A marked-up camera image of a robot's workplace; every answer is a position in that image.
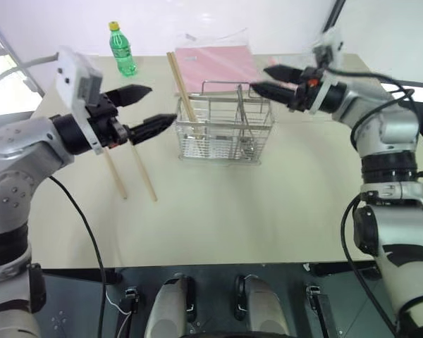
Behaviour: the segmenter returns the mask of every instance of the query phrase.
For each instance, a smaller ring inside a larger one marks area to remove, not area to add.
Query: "stainless steel basket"
[[[204,95],[206,83],[236,84],[234,95]],[[274,119],[269,100],[247,92],[246,82],[204,81],[201,94],[191,94],[197,116],[191,122],[181,99],[177,106],[176,131],[181,158],[258,163]]]

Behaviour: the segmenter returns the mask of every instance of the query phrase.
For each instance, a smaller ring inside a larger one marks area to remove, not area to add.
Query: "black cable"
[[[375,109],[372,109],[371,111],[369,111],[366,115],[364,115],[360,120],[358,120],[354,124],[354,127],[352,127],[352,129],[351,129],[350,141],[351,141],[352,147],[355,150],[357,150],[357,145],[356,145],[356,141],[355,141],[355,133],[357,132],[358,127],[360,127],[360,125],[363,122],[365,122],[368,118],[370,118],[374,114],[378,113],[379,111],[382,111],[382,109],[387,108],[389,106],[392,106],[393,104],[397,104],[398,102],[401,102],[402,100],[404,100],[406,98],[410,99],[415,91],[413,89],[406,89],[406,92],[407,92],[407,94],[404,94],[401,97],[398,97],[397,99],[387,101],[386,103],[384,103],[380,106],[377,106]]]
[[[379,73],[359,73],[359,72],[344,72],[342,70],[337,70],[333,68],[325,68],[328,72],[333,73],[335,75],[344,76],[344,77],[370,77],[374,79],[378,79],[379,81],[386,81],[388,83],[391,83],[392,85],[395,85],[399,88],[400,91],[402,91],[405,95],[407,94],[406,89],[399,83],[399,81],[393,79],[392,77],[389,77],[384,74]],[[419,113],[417,110],[417,106],[415,105],[415,101],[412,97],[409,98],[410,105],[412,107],[412,111],[417,115],[419,118]]]
[[[101,300],[101,303],[100,303],[99,327],[97,328],[97,336],[98,336],[98,338],[102,338],[102,327],[104,325],[104,311],[105,311],[106,275],[105,275],[104,264],[102,263],[102,257],[100,256],[99,247],[97,246],[96,239],[94,237],[94,234],[92,233],[92,230],[91,230],[89,223],[87,222],[85,214],[82,212],[82,210],[78,206],[77,202],[75,202],[75,199],[72,197],[71,193],[55,177],[50,176],[49,179],[52,180],[53,182],[55,182],[55,184],[57,184],[61,188],[61,190],[63,190],[64,194],[66,194],[69,201],[73,204],[74,208],[80,214],[80,217],[82,218],[82,220],[85,224],[87,233],[91,237],[91,242],[92,242],[92,245],[94,246],[94,251],[96,253],[97,261],[99,262],[100,275],[102,276],[102,300]]]
[[[348,250],[348,246],[346,245],[346,236],[345,236],[345,226],[346,226],[346,219],[348,218],[348,214],[351,211],[354,214],[357,206],[360,202],[360,196],[357,195],[352,201],[348,204],[346,207],[345,213],[343,214],[343,217],[341,219],[341,225],[340,225],[340,238],[341,238],[341,246],[343,247],[343,252],[345,253],[345,257],[348,260],[348,264],[350,265],[352,271],[355,274],[355,277],[359,281],[360,285],[362,286],[363,290],[365,290],[365,293],[367,294],[369,300],[373,303],[375,309],[378,311],[379,315],[381,316],[382,320],[386,323],[388,329],[392,332],[393,336],[396,336],[396,328],[395,325],[390,321],[390,318],[388,318],[386,312],[383,310],[381,304],[377,301],[376,297],[373,295],[373,292],[369,289],[367,283],[365,282],[363,276],[360,274],[359,270],[354,264],[353,259],[351,258],[350,252]]]
[[[381,111],[382,109],[392,106],[393,104],[397,104],[398,102],[404,100],[404,99],[409,99],[410,101],[410,105],[412,108],[412,112],[415,113],[415,115],[417,116],[418,119],[418,123],[420,123],[420,116],[419,116],[419,112],[417,110],[417,106],[415,105],[415,101],[412,98],[412,95],[414,94],[414,90],[413,89],[405,89],[401,83],[399,83],[399,81],[393,79],[392,77],[389,77],[387,75],[384,74],[379,74],[379,73],[359,73],[359,72],[345,72],[342,70],[336,70],[333,68],[325,68],[327,71],[329,71],[330,73],[333,73],[335,75],[339,75],[339,76],[345,76],[345,77],[370,77],[370,78],[374,78],[374,79],[378,79],[380,81],[385,81],[388,83],[391,83],[392,85],[395,85],[398,87],[398,90],[392,91],[391,93],[396,93],[396,92],[403,92],[404,95],[398,99],[394,99],[394,100],[390,100],[376,108],[374,108],[373,110],[371,110],[370,112],[368,112],[368,114],[366,114],[363,118],[361,118],[360,120],[358,120],[354,127],[352,127],[353,129],[351,130],[351,137],[350,137],[350,141],[352,144],[352,147],[354,149],[357,150],[357,146],[356,146],[356,142],[355,142],[355,133],[358,129],[358,127],[360,127],[360,125],[366,121],[370,116],[374,115],[375,113],[378,113],[379,111]]]

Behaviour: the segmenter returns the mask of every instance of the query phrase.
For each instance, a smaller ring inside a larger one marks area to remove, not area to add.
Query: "table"
[[[256,56],[262,69],[273,56]],[[284,56],[304,66],[307,58]],[[345,68],[367,70],[356,55]],[[136,58],[137,77],[125,79],[111,57],[96,57],[104,74],[102,91],[129,83],[150,86],[140,103],[120,109],[120,121],[141,123],[156,113],[175,111],[174,80],[166,57]],[[340,221],[362,184],[360,159],[350,145],[348,127],[329,115],[290,113],[273,105],[276,124],[261,165],[217,165],[178,158],[173,127],[138,145],[159,200],[144,186],[128,145],[110,151],[128,190],[120,197],[103,156],[92,152],[54,176],[71,191],[89,220],[107,267],[217,263],[343,261]],[[34,116],[68,113],[51,88]],[[423,139],[417,149],[423,170]],[[32,201],[30,240],[33,261],[44,268],[96,268],[84,225],[51,181]],[[357,260],[370,259],[352,241]]]

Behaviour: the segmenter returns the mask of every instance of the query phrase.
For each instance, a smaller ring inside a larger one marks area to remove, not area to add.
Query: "chopstick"
[[[140,158],[139,153],[136,150],[136,146],[133,146],[129,142],[130,148],[132,149],[133,156],[135,157],[136,164],[138,166],[138,169],[140,170],[140,174],[142,176],[142,180],[144,181],[144,184],[149,190],[150,198],[153,200],[153,202],[158,201],[157,195],[155,194],[154,187],[152,186],[152,183],[150,182],[149,175],[147,174],[146,167],[144,166],[144,163],[142,162],[142,159]]]
[[[174,79],[176,80],[178,91],[180,93],[180,97],[182,98],[182,102],[188,115],[188,119],[190,120],[190,122],[197,122],[197,117],[191,106],[190,98],[188,97],[188,93],[185,88],[185,83],[183,82],[182,74],[180,73],[180,68],[178,67],[176,55],[171,51],[166,53],[166,55],[168,56],[169,65],[171,66]]]
[[[104,156],[106,164],[108,165],[109,170],[111,171],[111,176],[113,176],[114,183],[116,188],[118,188],[119,194],[123,199],[127,199],[127,191],[125,190],[124,184],[122,183],[121,178],[119,177],[116,166],[114,165],[113,160],[111,159],[110,153],[107,148],[104,148]]]

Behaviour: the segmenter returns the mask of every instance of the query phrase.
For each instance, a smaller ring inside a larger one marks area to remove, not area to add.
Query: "window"
[[[15,66],[13,58],[0,42],[0,74]],[[0,115],[34,111],[39,106],[42,98],[30,90],[26,80],[22,72],[16,72],[0,81]]]

